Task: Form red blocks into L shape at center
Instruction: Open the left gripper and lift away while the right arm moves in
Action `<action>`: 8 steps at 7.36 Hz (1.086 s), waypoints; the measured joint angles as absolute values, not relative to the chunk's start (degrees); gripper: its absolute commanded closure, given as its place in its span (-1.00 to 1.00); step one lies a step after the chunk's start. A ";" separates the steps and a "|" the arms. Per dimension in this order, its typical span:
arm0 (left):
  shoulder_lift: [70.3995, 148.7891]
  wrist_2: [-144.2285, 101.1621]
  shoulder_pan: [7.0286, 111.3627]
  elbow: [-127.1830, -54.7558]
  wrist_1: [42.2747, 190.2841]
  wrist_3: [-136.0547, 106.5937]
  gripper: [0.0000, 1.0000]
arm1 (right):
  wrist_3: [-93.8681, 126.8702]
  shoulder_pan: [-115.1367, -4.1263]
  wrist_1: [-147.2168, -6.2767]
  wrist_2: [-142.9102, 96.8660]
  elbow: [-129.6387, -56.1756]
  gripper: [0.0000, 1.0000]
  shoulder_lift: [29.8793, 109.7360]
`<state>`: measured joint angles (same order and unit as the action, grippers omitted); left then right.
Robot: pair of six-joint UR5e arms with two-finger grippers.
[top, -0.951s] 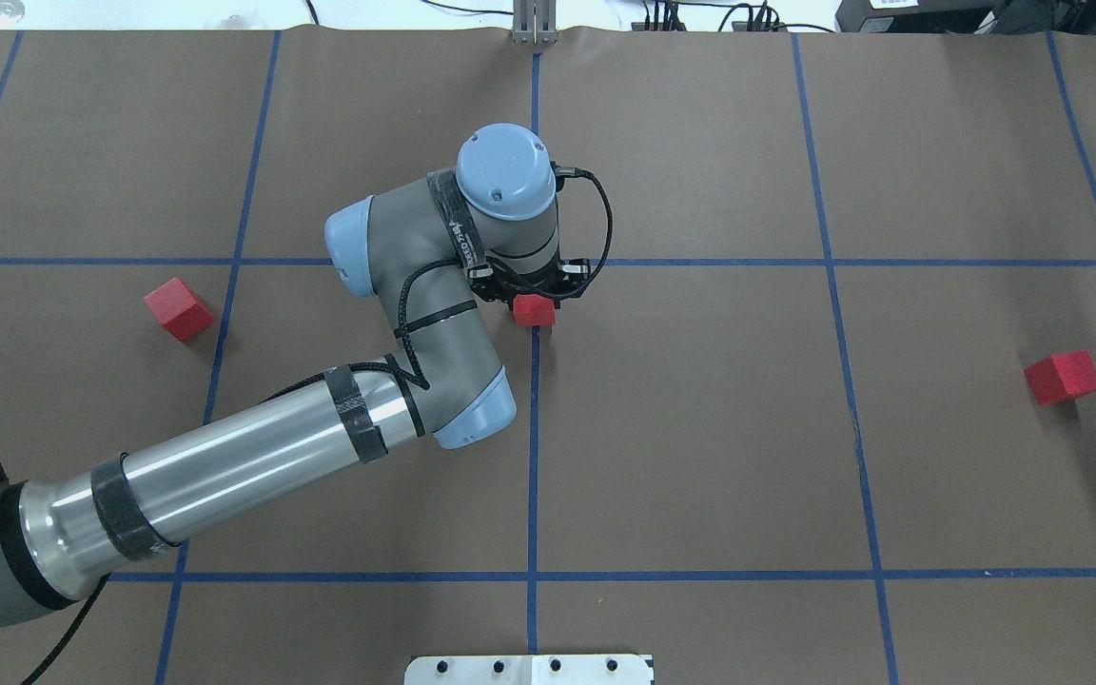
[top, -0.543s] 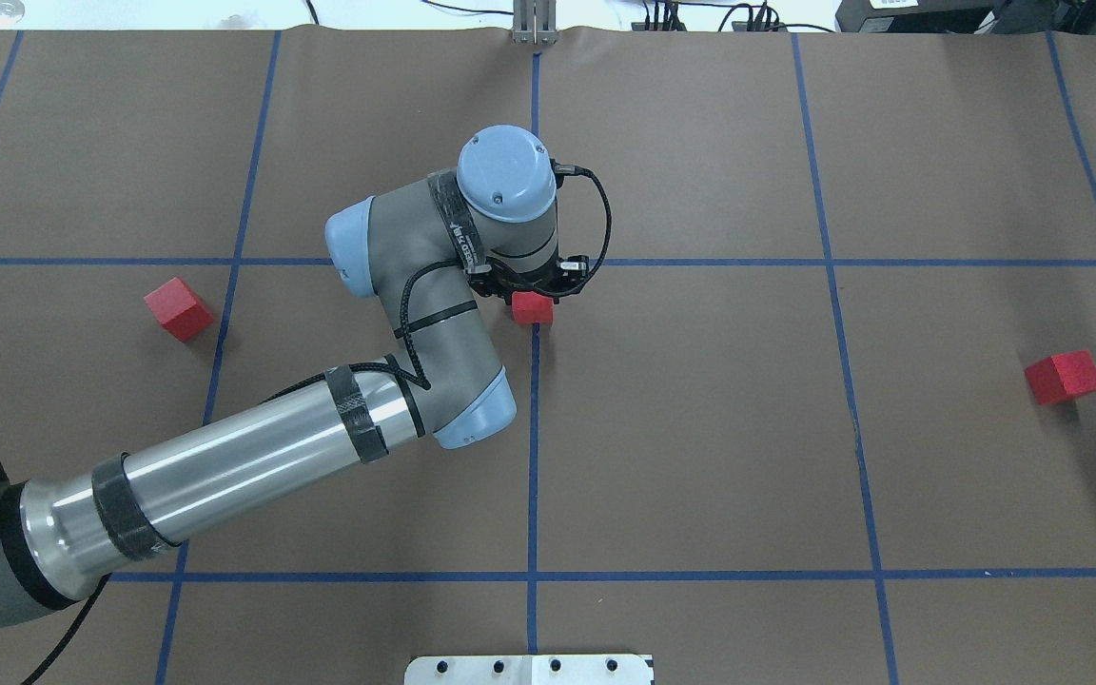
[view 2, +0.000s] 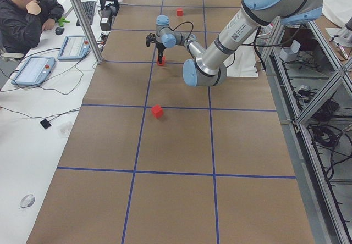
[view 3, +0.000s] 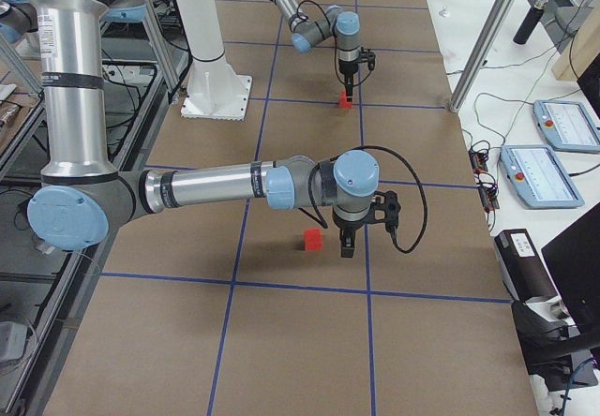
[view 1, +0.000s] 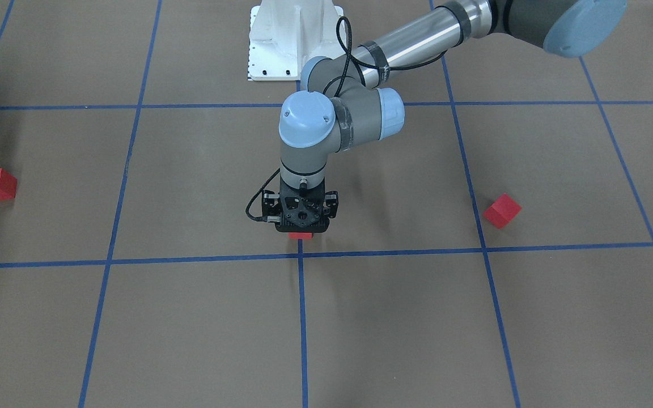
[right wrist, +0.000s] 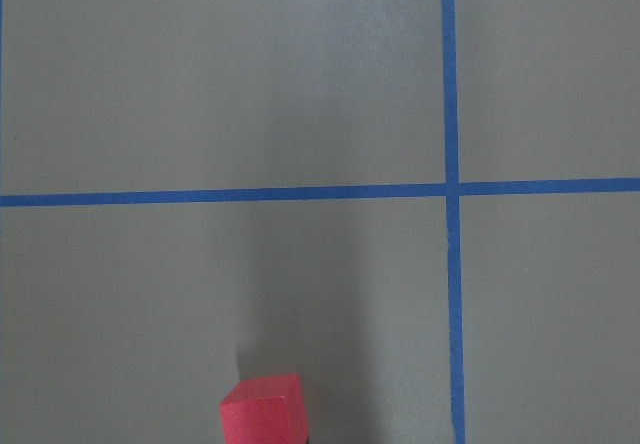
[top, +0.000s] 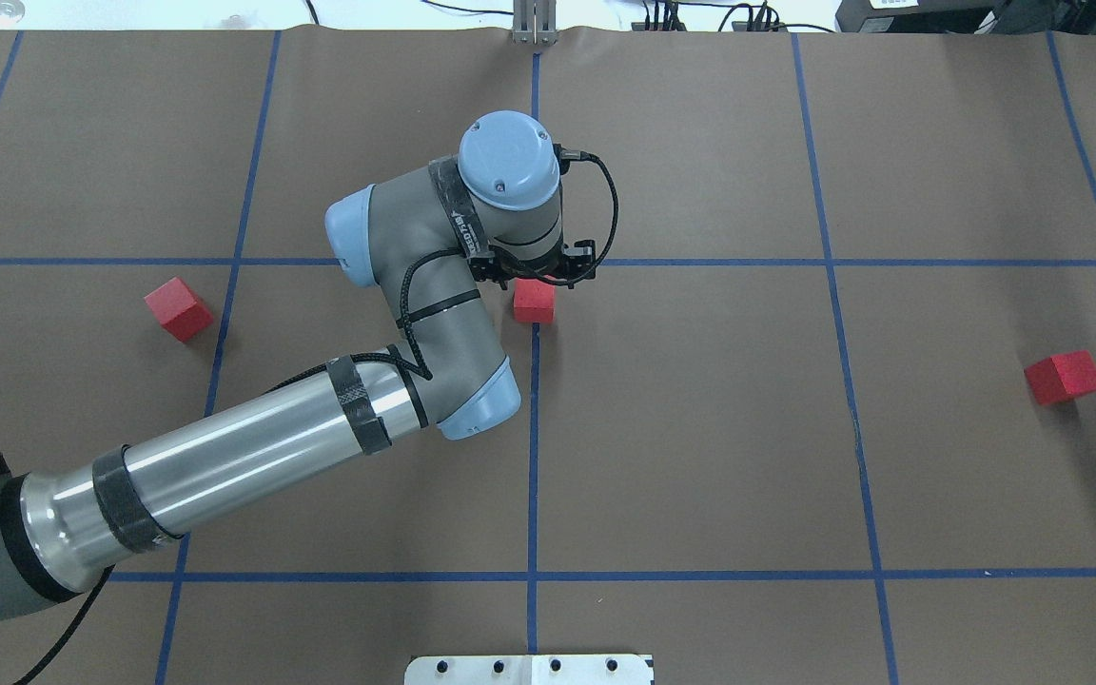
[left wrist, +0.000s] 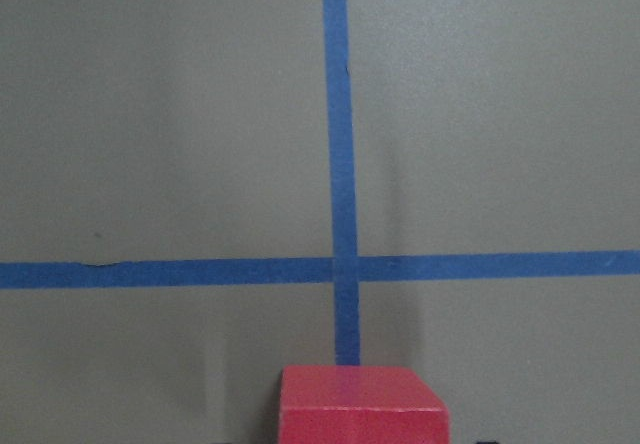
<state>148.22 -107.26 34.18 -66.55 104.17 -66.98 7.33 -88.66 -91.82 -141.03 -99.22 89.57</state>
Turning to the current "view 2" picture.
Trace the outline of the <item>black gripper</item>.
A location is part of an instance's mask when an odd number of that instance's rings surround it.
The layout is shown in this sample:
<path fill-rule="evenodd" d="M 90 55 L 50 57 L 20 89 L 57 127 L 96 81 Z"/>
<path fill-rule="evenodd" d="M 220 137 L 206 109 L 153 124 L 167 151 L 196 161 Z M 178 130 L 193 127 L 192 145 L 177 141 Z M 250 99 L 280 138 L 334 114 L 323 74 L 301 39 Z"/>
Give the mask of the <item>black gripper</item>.
<path fill-rule="evenodd" d="M 149 47 L 152 43 L 155 44 L 158 49 L 158 57 L 162 58 L 164 56 L 164 44 L 157 40 L 156 34 L 149 33 L 146 36 L 146 46 Z"/>

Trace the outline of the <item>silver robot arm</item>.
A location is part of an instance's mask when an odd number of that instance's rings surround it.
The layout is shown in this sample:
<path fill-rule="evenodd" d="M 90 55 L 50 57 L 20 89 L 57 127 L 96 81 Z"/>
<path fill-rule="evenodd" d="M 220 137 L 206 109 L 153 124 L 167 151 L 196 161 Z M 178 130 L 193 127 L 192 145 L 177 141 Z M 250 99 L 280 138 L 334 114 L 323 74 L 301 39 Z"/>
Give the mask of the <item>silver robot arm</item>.
<path fill-rule="evenodd" d="M 160 15 L 156 32 L 147 35 L 146 45 L 156 45 L 158 63 L 166 48 L 185 47 L 192 56 L 183 64 L 185 83 L 192 87 L 217 86 L 227 77 L 225 60 L 260 26 L 267 26 L 276 17 L 283 25 L 303 24 L 319 18 L 322 8 L 323 0 L 241 0 L 241 9 L 208 48 L 203 48 L 190 32 L 171 29 L 169 18 Z"/>

